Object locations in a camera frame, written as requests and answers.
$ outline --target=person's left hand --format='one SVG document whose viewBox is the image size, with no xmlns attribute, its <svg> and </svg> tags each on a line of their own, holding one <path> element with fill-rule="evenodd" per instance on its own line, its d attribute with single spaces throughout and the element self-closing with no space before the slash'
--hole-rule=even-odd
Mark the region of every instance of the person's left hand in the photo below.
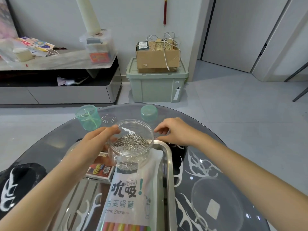
<svg viewBox="0 0 308 231">
<path fill-rule="evenodd" d="M 88 170 L 89 166 L 94 163 L 102 150 L 107 150 L 108 146 L 105 145 L 107 140 L 113 137 L 114 134 L 119 134 L 120 129 L 117 125 L 112 127 L 101 127 L 92 132 L 87 133 L 79 144 L 62 160 L 68 164 L 76 164 L 82 171 Z M 108 157 L 102 157 L 105 162 L 103 164 L 111 165 Z"/>
</svg>

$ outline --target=forearm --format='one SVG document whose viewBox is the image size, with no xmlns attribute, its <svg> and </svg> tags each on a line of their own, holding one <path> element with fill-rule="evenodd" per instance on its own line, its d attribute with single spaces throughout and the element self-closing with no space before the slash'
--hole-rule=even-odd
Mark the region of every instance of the forearm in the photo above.
<svg viewBox="0 0 308 231">
<path fill-rule="evenodd" d="M 1 221 L 0 229 L 42 231 L 79 181 L 73 164 L 59 163 Z"/>
<path fill-rule="evenodd" d="M 229 177 L 277 230 L 307 229 L 306 195 L 206 134 L 196 134 L 194 146 Z"/>
</svg>

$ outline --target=square white label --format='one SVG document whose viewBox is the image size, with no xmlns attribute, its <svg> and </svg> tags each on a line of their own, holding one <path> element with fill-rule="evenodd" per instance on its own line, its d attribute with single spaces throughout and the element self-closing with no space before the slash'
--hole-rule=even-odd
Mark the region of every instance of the square white label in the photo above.
<svg viewBox="0 0 308 231">
<path fill-rule="evenodd" d="M 208 208 L 206 210 L 206 213 L 216 220 L 218 217 L 219 209 L 220 209 L 219 203 L 211 199 Z"/>
<path fill-rule="evenodd" d="M 146 49 L 148 47 L 147 42 L 139 42 L 139 49 Z"/>
</svg>

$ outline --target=person's right hand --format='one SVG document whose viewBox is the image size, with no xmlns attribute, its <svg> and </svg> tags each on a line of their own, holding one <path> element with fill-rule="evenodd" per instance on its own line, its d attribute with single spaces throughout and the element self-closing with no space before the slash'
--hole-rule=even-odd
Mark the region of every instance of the person's right hand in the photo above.
<svg viewBox="0 0 308 231">
<path fill-rule="evenodd" d="M 155 129 L 154 132 L 166 135 L 168 131 L 170 133 L 167 136 L 159 136 L 157 140 L 173 143 L 182 146 L 193 145 L 198 131 L 186 124 L 180 118 L 167 118 L 161 122 Z"/>
</svg>

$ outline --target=tiled floor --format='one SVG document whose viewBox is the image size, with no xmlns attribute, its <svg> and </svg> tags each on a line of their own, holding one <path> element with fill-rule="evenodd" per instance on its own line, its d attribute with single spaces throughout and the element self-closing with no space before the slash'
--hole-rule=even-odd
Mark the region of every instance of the tiled floor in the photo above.
<svg viewBox="0 0 308 231">
<path fill-rule="evenodd" d="M 308 82 L 260 82 L 251 74 L 198 61 L 179 103 L 158 103 L 211 129 L 231 149 L 308 194 Z M 129 84 L 118 103 L 132 103 Z M 0 109 L 0 171 L 75 108 Z"/>
</svg>

